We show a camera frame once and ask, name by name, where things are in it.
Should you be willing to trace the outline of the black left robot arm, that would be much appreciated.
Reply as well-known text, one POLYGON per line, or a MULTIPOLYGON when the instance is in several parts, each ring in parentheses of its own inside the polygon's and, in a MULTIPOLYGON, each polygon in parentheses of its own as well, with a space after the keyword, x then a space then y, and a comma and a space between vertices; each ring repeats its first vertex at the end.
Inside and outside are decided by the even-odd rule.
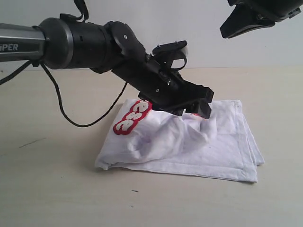
POLYGON ((0 60, 24 61, 53 70, 88 68, 113 72, 152 103, 155 111, 209 118, 214 92, 186 81, 175 60, 186 60, 187 42, 155 47, 148 54, 132 29, 119 21, 105 25, 45 19, 38 26, 0 26, 0 60))

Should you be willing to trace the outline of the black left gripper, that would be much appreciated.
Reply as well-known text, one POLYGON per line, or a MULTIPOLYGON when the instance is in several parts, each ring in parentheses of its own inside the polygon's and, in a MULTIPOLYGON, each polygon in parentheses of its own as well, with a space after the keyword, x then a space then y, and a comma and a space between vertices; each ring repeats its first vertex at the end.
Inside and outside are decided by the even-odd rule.
POLYGON ((112 72, 139 91, 141 100, 152 103, 155 111, 197 114, 209 119, 214 91, 184 80, 178 72, 164 69, 151 57, 147 62, 126 60, 112 72))

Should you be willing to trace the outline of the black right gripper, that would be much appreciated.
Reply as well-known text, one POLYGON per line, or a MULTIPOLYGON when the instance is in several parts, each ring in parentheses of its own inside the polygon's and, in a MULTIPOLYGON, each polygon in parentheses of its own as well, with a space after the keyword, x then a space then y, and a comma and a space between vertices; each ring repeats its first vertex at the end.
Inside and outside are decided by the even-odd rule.
POLYGON ((276 22, 301 13, 303 5, 301 0, 230 0, 228 3, 236 7, 220 27, 224 39, 273 27, 276 22))

